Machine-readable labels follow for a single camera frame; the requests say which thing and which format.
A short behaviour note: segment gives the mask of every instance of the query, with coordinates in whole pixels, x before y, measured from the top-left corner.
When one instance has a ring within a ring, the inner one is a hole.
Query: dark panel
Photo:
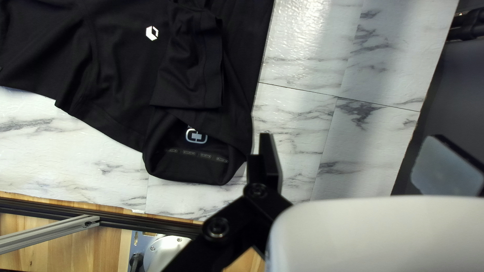
[[[416,193],[410,171],[423,139],[435,134],[484,162],[484,40],[444,46],[392,194]]]

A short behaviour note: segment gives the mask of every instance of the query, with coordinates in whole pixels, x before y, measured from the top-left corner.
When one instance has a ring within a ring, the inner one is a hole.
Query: shirt sleeve
[[[207,109],[222,106],[221,21],[209,11],[173,6],[171,37],[151,105]]]

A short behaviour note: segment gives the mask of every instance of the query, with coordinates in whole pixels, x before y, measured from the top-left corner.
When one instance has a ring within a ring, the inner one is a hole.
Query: metal bracket
[[[0,254],[99,226],[99,216],[81,215],[0,236]]]

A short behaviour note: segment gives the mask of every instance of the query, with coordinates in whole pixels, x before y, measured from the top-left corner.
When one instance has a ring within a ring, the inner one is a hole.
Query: black shirt
[[[55,99],[156,177],[222,185],[251,151],[272,2],[0,0],[0,85]]]

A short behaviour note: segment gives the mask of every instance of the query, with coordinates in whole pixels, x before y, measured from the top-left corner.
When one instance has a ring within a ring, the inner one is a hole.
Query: black frame
[[[0,197],[0,212],[53,220],[64,220],[83,214],[97,215],[100,217],[99,226],[102,227],[163,233],[167,235],[188,237],[190,239],[194,239],[202,232],[202,225],[194,223],[74,208],[6,197]]]

